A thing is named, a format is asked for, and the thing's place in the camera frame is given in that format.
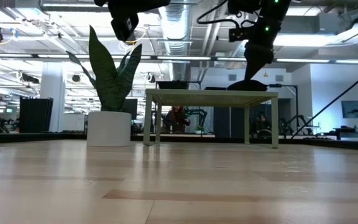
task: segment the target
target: wooden floor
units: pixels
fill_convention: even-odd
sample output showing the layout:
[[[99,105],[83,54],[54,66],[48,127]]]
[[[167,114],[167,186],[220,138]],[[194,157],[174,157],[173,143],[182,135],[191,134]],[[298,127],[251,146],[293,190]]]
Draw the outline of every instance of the wooden floor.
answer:
[[[0,224],[358,224],[358,151],[0,144]]]

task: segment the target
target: light green table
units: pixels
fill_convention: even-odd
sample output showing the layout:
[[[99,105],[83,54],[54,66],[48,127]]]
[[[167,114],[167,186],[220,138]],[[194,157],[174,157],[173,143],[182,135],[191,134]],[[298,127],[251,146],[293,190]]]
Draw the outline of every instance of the light green table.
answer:
[[[155,142],[160,142],[162,106],[218,106],[244,108],[244,141],[249,144],[249,108],[272,101],[272,147],[278,148],[278,93],[222,90],[146,90],[143,143],[150,143],[152,102],[157,105]]]

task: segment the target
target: monitor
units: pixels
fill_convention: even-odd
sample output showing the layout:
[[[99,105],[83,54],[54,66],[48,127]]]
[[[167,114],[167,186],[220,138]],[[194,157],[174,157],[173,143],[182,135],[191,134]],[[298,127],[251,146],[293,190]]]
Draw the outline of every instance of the monitor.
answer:
[[[131,119],[136,120],[137,114],[137,99],[125,99],[124,108],[122,112],[130,113]]]
[[[358,112],[353,112],[354,110],[358,110],[358,100],[342,101],[343,118],[358,118]]]

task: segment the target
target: person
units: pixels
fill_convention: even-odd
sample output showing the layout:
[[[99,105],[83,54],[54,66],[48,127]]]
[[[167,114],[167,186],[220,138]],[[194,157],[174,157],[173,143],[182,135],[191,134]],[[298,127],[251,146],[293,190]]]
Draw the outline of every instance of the person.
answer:
[[[270,122],[267,121],[266,115],[263,113],[259,113],[258,120],[256,122],[256,131],[259,132],[261,130],[270,130]]]
[[[173,133],[184,133],[186,126],[190,125],[190,120],[185,118],[185,109],[182,106],[172,106],[166,119],[172,126]]]

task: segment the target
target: potted plant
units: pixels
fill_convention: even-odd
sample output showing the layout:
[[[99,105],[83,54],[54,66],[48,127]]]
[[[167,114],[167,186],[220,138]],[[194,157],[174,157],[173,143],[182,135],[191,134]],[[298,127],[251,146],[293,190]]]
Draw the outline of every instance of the potted plant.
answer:
[[[204,127],[202,127],[201,125],[196,126],[196,134],[203,134],[204,133]]]
[[[70,60],[82,67],[85,75],[96,88],[101,111],[88,116],[88,146],[128,146],[131,140],[131,114],[123,113],[125,98],[132,89],[136,68],[142,56],[142,45],[138,45],[127,60],[126,54],[116,68],[109,50],[98,40],[90,26],[89,60],[96,76],[94,79],[82,66],[80,60],[67,52]]]

